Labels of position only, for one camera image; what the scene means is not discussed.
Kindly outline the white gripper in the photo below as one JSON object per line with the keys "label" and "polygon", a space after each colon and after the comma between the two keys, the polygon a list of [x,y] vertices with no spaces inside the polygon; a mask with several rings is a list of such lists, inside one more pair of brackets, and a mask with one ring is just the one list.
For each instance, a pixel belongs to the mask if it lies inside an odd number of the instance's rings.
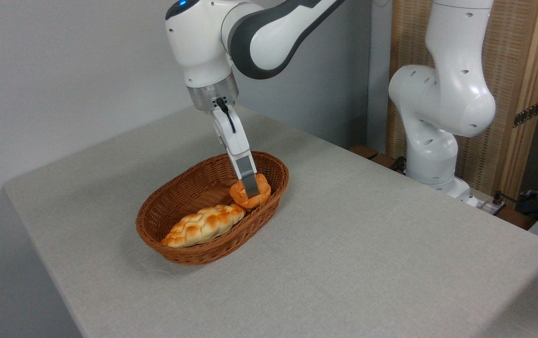
{"label": "white gripper", "polygon": [[248,199],[256,197],[260,194],[255,178],[257,170],[238,114],[231,105],[227,105],[225,109],[216,107],[212,114],[215,130],[230,155],[233,170],[241,180],[246,196]]}

